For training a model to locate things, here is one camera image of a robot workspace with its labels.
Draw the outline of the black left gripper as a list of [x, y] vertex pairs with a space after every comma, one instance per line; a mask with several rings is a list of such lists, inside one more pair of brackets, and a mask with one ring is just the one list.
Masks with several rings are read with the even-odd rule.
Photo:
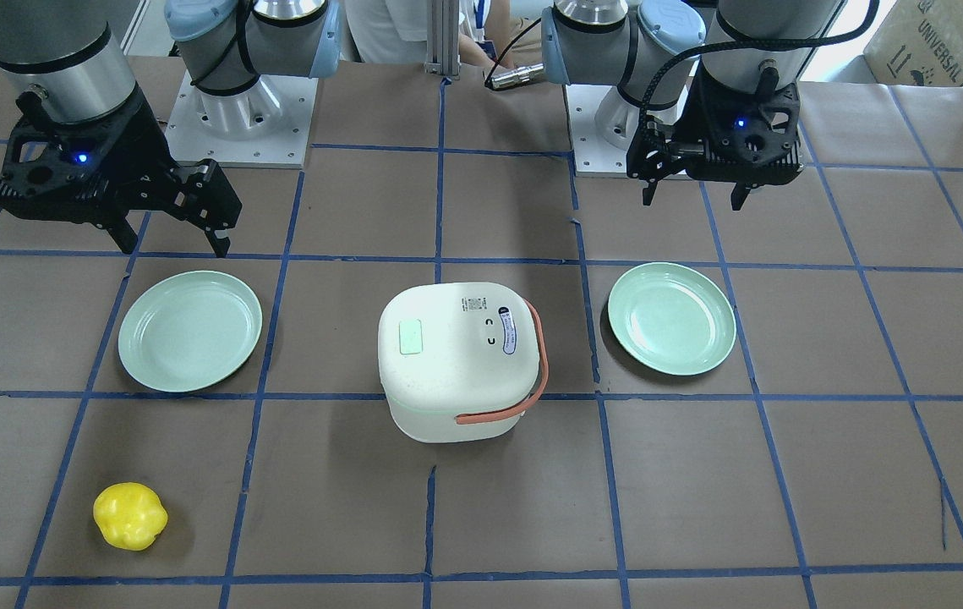
[[749, 92], [702, 67], [670, 134], [648, 120], [633, 136], [626, 172], [643, 181], [644, 206], [654, 203], [661, 178], [683, 171], [694, 180], [735, 184], [730, 207], [741, 211], [755, 186], [790, 184], [802, 172], [799, 114], [797, 86], [782, 85], [775, 66], [755, 70]]

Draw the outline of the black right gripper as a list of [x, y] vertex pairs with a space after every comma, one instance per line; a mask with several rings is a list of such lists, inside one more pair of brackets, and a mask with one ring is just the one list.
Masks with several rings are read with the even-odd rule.
[[163, 211], [205, 232], [215, 257], [226, 258], [242, 204], [218, 163], [183, 165], [140, 88], [105, 116], [59, 123], [43, 94], [21, 93], [0, 172], [0, 208], [17, 218], [86, 223], [105, 230], [132, 255], [140, 236], [131, 211]]

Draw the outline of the green plate near right arm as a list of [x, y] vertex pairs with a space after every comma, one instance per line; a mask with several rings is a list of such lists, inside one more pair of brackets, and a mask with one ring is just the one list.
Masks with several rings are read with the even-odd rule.
[[260, 298], [248, 284], [223, 272], [183, 272], [146, 289], [127, 310], [119, 361], [146, 388], [200, 390], [249, 361], [261, 328]]

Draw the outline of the green plate near left arm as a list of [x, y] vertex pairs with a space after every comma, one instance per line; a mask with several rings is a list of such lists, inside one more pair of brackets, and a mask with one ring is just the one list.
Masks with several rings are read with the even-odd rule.
[[651, 262], [617, 278], [606, 302], [616, 341], [648, 369], [695, 376], [736, 343], [736, 315], [720, 286], [691, 267]]

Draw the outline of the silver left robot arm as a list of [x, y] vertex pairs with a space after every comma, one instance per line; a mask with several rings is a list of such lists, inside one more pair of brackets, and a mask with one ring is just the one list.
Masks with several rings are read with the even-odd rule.
[[752, 190], [802, 173], [797, 80], [840, 1], [718, 1], [703, 19], [685, 1], [555, 1], [540, 16], [545, 77], [612, 86], [631, 109], [625, 173], [654, 201], [683, 173], [731, 184], [739, 211]]

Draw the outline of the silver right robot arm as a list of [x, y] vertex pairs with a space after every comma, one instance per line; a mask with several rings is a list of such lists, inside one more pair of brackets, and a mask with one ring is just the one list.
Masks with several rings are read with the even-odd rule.
[[[169, 35], [213, 134], [257, 134], [280, 119], [268, 76], [330, 77], [341, 42], [336, 1], [168, 1]], [[131, 211], [161, 211], [226, 257], [242, 204], [214, 159], [172, 157], [107, 19], [79, 1], [0, 1], [0, 69], [21, 112], [0, 170], [0, 209], [90, 224], [122, 253]]]

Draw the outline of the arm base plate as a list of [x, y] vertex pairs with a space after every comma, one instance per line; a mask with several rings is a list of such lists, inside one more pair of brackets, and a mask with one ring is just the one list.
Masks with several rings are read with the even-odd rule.
[[626, 178], [626, 155], [638, 127], [639, 108], [616, 86], [568, 85], [567, 126], [578, 176]]
[[177, 162], [302, 169], [321, 81], [264, 74], [248, 91], [212, 96], [181, 82], [165, 135]]

